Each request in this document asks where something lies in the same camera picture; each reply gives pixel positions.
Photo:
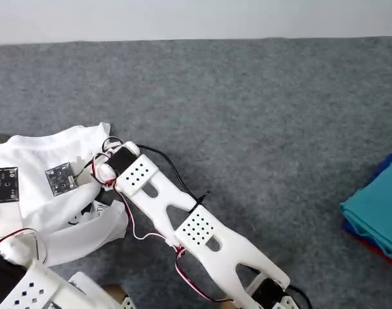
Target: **white wall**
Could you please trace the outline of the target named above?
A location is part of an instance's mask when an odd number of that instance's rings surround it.
[[[0,0],[0,44],[392,35],[392,0]]]

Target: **black cable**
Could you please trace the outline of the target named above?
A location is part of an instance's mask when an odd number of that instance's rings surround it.
[[[107,138],[103,141],[103,144],[101,145],[101,150],[103,151],[103,153],[105,153],[105,152],[108,150],[108,149],[104,149],[104,146],[105,146],[106,142],[107,142],[108,140],[111,140],[111,139],[118,140],[121,144],[124,144],[124,142],[123,142],[120,138],[118,138],[117,136],[109,136],[109,137],[107,137]]]
[[[162,156],[164,158],[164,160],[167,161],[167,163],[171,166],[171,169],[173,170],[174,174],[176,175],[176,178],[178,180],[178,182],[180,182],[180,185],[182,185],[183,189],[185,190],[185,192],[187,192],[192,198],[194,198],[196,201],[199,201],[200,199],[197,198],[191,191],[190,189],[185,185],[182,177],[180,176],[180,174],[177,171],[177,168],[174,166],[173,161],[171,161],[171,159],[169,158],[169,156],[167,156],[163,151],[158,150],[156,148],[152,148],[146,145],[137,145],[137,147],[142,148],[142,149],[146,149],[148,151],[152,151],[154,153],[159,154],[160,156]]]
[[[289,288],[289,289],[293,290],[294,292],[300,294],[300,296],[303,297],[303,299],[306,301],[307,308],[308,309],[313,309],[312,302],[310,301],[310,298],[307,296],[307,294],[302,289],[298,288],[295,285],[289,285],[287,288]]]

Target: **perforated hole pattern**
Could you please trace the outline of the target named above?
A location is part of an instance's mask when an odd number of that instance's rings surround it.
[[[131,301],[130,297],[124,299],[122,303],[122,307],[124,309],[135,309],[133,302]]]
[[[43,295],[44,294],[44,289],[43,288],[37,288],[34,282],[30,282],[28,284],[27,290],[23,290],[21,292],[21,297],[16,299],[14,301],[14,306],[12,308],[24,308],[24,309],[30,309],[30,306],[28,304],[32,303],[35,304],[38,301],[38,295]]]
[[[181,229],[197,245],[204,245],[214,235],[214,227],[201,214],[191,216]]]
[[[156,170],[157,167],[142,155],[124,172],[125,185],[131,187],[132,192],[135,192],[148,181]]]

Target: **red and white wire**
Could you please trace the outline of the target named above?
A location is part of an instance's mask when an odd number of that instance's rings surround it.
[[[226,298],[226,299],[214,299],[211,298],[210,296],[208,296],[205,292],[203,292],[195,283],[193,283],[190,278],[184,273],[184,271],[180,268],[180,266],[178,265],[178,259],[181,258],[181,256],[183,255],[183,253],[185,252],[185,248],[184,247],[179,247],[177,252],[176,252],[176,262],[175,262],[175,267],[176,267],[176,271],[177,273],[180,275],[180,277],[182,277],[182,279],[194,290],[197,292],[197,294],[199,294],[200,296],[202,296],[202,298],[208,300],[208,301],[212,301],[214,303],[224,303],[227,301],[233,301],[233,299],[230,298]]]
[[[123,204],[124,204],[124,207],[126,208],[126,212],[127,212],[128,216],[129,216],[129,218],[130,218],[131,225],[133,226],[133,236],[134,236],[137,240],[144,240],[145,238],[147,238],[147,237],[149,237],[149,236],[156,236],[156,237],[159,237],[159,238],[164,239],[164,241],[167,240],[167,238],[164,237],[163,235],[161,235],[161,234],[159,234],[159,233],[153,233],[153,232],[147,233],[147,234],[144,235],[143,237],[137,236],[137,235],[136,235],[136,223],[135,223],[135,221],[134,221],[133,213],[131,212],[130,206],[129,206],[129,204],[128,204],[126,198],[124,197],[124,195],[121,194],[121,193],[116,189],[116,182],[114,182],[114,184],[113,184],[113,189],[114,189],[114,192],[116,192],[117,195],[122,199],[122,202],[123,202]]]
[[[95,160],[97,159],[97,156],[98,156],[98,155],[100,155],[100,156],[106,156],[107,158],[110,159],[110,156],[109,156],[108,154],[106,154],[106,153],[96,153],[96,154],[94,155],[94,157],[93,157],[93,161],[91,162],[91,173],[93,174],[93,177],[94,177],[97,181],[100,182],[100,184],[106,185],[106,186],[109,187],[110,185],[112,185],[112,184],[115,182],[115,178],[114,178],[114,179],[106,180],[106,181],[104,181],[104,182],[102,181],[100,175],[98,174],[98,170],[96,170],[96,163],[95,163]]]
[[[34,238],[35,238],[35,241],[37,242],[37,246],[38,246],[38,241],[41,241],[41,243],[44,246],[45,254],[46,254],[46,256],[44,257],[44,261],[42,262],[44,264],[47,260],[47,246],[46,246],[44,240],[42,240],[41,238],[39,238],[37,236],[37,231],[35,229],[32,229],[30,227],[25,227],[23,229],[16,230],[15,232],[9,233],[9,235],[6,235],[3,238],[1,238],[0,243],[2,243],[4,240],[6,240],[10,237],[18,236],[20,234],[25,234],[25,232],[28,232],[28,231],[30,231],[30,232],[32,232],[32,234],[34,234]]]

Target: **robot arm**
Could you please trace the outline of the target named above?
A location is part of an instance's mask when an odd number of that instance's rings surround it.
[[[288,276],[247,238],[224,226],[199,201],[179,190],[146,155],[140,155],[134,143],[108,150],[97,162],[94,159],[92,171],[106,190],[116,190],[141,209],[177,256],[187,250],[196,257],[233,300],[234,307],[298,309],[285,293],[290,284]],[[144,192],[147,184],[157,190],[157,196]],[[177,229],[167,215],[170,205],[189,212]],[[207,246],[212,238],[220,244],[219,250]],[[124,305],[118,304],[83,273],[75,274],[70,282],[63,280],[32,259],[28,250],[16,238],[0,243],[0,309],[134,308],[129,299]],[[238,264],[259,271],[247,289],[236,274]]]
[[[262,308],[243,288],[236,274],[238,264],[259,270],[282,291],[290,284],[288,276],[247,238],[224,226],[203,205],[179,190],[146,155],[140,155],[134,143],[120,146],[110,159],[98,162],[96,168],[100,181],[115,180],[113,188],[127,196],[153,222],[168,245],[183,247],[197,258],[237,307]],[[157,190],[156,197],[144,192],[148,183]],[[167,207],[171,205],[189,212],[176,230],[167,215]],[[220,244],[218,251],[206,246],[211,238]]]

